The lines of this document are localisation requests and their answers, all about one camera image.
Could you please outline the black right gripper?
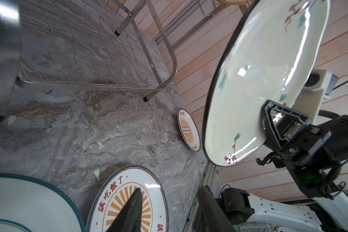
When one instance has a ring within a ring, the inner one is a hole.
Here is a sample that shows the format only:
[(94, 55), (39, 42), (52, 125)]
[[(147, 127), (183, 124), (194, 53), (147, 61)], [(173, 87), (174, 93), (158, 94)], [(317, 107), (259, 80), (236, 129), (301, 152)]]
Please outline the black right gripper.
[[(345, 184), (337, 185), (335, 180), (348, 162), (348, 116), (314, 126), (309, 125), (308, 115), (267, 100), (261, 108), (261, 118), (265, 146), (279, 151), (275, 165), (287, 168), (306, 197), (333, 199), (343, 191)], [(295, 132), (285, 134), (295, 122), (299, 133), (292, 140)]]

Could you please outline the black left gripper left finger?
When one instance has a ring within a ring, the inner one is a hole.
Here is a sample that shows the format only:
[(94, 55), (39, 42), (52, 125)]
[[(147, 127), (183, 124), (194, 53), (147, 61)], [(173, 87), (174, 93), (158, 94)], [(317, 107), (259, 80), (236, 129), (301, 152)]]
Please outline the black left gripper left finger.
[(140, 188), (137, 188), (107, 232), (140, 232), (142, 206), (142, 192)]

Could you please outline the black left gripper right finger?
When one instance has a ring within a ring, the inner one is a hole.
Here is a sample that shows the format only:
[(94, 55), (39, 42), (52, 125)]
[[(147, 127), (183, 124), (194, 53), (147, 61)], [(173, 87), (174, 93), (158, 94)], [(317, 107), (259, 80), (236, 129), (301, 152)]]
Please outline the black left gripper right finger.
[(195, 232), (236, 231), (205, 186), (199, 188), (198, 202), (198, 211), (193, 224)]

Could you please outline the cream plate with berry sprigs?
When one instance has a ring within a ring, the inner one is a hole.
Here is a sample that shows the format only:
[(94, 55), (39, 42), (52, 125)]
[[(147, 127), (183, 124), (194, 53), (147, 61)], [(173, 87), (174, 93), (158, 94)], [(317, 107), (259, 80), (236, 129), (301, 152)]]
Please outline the cream plate with berry sprigs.
[(254, 1), (213, 76), (203, 149), (217, 166), (235, 165), (266, 141), (262, 106), (292, 107), (316, 62), (330, 1)]

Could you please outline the white plate with flower outline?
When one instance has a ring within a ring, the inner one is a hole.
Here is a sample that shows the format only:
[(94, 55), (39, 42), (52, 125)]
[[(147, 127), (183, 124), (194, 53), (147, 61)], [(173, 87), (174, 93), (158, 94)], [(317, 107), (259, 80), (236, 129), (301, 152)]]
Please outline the white plate with flower outline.
[(32, 177), (0, 173), (0, 232), (84, 232), (73, 201)]

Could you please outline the cat and stars orange-rim plate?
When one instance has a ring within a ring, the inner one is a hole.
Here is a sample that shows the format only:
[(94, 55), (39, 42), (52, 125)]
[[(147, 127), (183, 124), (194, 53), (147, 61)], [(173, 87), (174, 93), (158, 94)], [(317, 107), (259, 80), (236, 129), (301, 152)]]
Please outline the cat and stars orange-rim plate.
[(217, 2), (228, 5), (250, 5), (253, 0), (217, 0)]

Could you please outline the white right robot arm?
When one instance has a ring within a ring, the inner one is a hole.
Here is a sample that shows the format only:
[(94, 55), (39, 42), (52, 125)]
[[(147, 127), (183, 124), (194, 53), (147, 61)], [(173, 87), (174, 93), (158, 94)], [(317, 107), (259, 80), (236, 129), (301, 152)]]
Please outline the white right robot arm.
[(227, 188), (217, 203), (231, 224), (266, 222), (298, 232), (348, 232), (345, 181), (336, 183), (348, 163), (348, 116), (324, 110), (326, 123), (312, 125), (308, 115), (268, 100), (261, 109), (266, 141), (271, 149), (260, 166), (286, 168), (299, 190), (313, 204), (292, 206)]

